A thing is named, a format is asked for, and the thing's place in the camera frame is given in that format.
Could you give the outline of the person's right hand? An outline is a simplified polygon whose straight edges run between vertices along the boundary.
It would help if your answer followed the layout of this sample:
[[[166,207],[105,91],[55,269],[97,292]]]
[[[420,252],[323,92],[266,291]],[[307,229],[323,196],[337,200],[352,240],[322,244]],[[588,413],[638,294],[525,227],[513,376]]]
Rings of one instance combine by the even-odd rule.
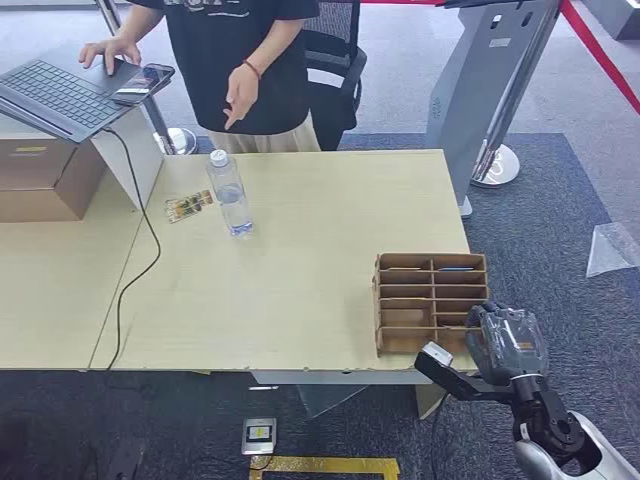
[[[94,43],[86,43],[79,53],[78,62],[85,69],[91,67],[97,56],[102,56],[107,75],[112,76],[115,70],[115,57],[124,56],[136,66],[141,63],[141,55],[134,40],[115,36]]]

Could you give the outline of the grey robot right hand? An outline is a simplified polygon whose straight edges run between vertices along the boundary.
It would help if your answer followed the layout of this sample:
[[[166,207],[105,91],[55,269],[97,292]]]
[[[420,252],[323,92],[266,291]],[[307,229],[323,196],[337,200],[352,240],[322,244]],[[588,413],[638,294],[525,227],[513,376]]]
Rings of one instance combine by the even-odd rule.
[[[549,372],[548,348],[531,311],[485,301],[472,307],[465,326],[467,350],[489,384],[507,386],[515,377]]]

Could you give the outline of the person's left hand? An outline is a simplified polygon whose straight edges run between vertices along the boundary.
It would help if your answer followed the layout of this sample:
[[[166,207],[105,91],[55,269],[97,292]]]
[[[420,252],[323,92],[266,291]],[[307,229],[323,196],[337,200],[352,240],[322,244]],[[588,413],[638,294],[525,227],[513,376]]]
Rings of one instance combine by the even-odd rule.
[[[226,98],[227,107],[223,110],[226,116],[226,131],[243,120],[250,111],[258,98],[259,83],[258,72],[248,62],[243,62],[229,75]]]

